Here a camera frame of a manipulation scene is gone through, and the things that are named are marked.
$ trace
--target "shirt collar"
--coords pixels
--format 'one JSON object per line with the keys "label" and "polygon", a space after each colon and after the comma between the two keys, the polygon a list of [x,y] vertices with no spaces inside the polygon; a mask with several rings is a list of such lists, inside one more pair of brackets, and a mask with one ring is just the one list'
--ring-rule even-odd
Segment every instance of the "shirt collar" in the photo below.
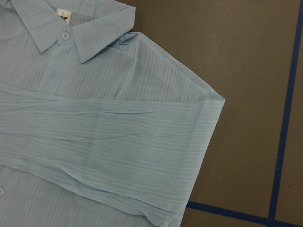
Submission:
{"label": "shirt collar", "polygon": [[135,7],[115,0],[10,0],[41,53],[52,46],[68,26],[52,7],[92,17],[72,26],[81,63],[93,58],[134,26]]}

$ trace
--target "shirt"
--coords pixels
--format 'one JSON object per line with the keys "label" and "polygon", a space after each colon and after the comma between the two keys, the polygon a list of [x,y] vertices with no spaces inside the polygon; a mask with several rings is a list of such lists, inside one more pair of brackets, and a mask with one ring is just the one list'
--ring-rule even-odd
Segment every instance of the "shirt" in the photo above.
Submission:
{"label": "shirt", "polygon": [[[134,7],[2,0],[0,10],[4,226],[99,226],[97,214],[86,212],[90,224],[75,215],[87,201],[110,214],[100,226],[179,226],[225,99],[130,31]],[[37,202],[54,184],[52,201]],[[8,213],[20,203],[36,207]]]}

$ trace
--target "shirt label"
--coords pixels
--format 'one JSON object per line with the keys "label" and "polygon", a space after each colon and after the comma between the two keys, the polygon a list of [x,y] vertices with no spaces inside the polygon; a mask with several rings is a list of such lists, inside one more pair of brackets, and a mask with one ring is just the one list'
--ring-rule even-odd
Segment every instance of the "shirt label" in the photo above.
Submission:
{"label": "shirt label", "polygon": [[71,21],[71,12],[64,9],[57,9],[57,14],[69,25]]}

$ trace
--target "white button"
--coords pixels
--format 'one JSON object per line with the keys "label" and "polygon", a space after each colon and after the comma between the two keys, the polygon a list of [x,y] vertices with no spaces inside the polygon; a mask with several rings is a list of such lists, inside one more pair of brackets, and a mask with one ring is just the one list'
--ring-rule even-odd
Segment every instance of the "white button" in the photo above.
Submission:
{"label": "white button", "polygon": [[0,196],[4,195],[4,188],[0,187]]}
{"label": "white button", "polygon": [[64,40],[68,40],[70,38],[70,34],[68,32],[63,32],[61,34],[61,38]]}

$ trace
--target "brown floor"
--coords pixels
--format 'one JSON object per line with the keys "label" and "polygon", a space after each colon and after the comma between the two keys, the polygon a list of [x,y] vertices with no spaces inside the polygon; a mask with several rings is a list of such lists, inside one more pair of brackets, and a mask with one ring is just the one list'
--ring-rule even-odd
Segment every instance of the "brown floor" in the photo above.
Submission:
{"label": "brown floor", "polygon": [[[190,200],[267,218],[300,1],[120,1],[136,6],[133,31],[226,98]],[[297,225],[303,225],[302,88],[303,51],[276,216]],[[181,226],[260,225],[187,209]]]}

